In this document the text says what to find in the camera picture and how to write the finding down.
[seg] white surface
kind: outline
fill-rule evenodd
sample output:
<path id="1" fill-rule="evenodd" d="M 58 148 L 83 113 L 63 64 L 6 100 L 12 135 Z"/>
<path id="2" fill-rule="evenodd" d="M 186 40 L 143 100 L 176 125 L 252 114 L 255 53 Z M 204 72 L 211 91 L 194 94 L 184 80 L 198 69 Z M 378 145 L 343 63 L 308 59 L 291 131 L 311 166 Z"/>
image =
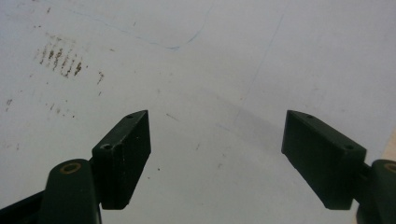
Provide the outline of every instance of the white surface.
<path id="1" fill-rule="evenodd" d="M 284 119 L 311 113 L 379 158 L 396 124 L 395 11 L 387 0 L 3 0 L 0 207 L 148 109 L 152 154 L 130 205 L 104 223 L 350 223 L 355 211 L 326 210 L 280 153 Z"/>

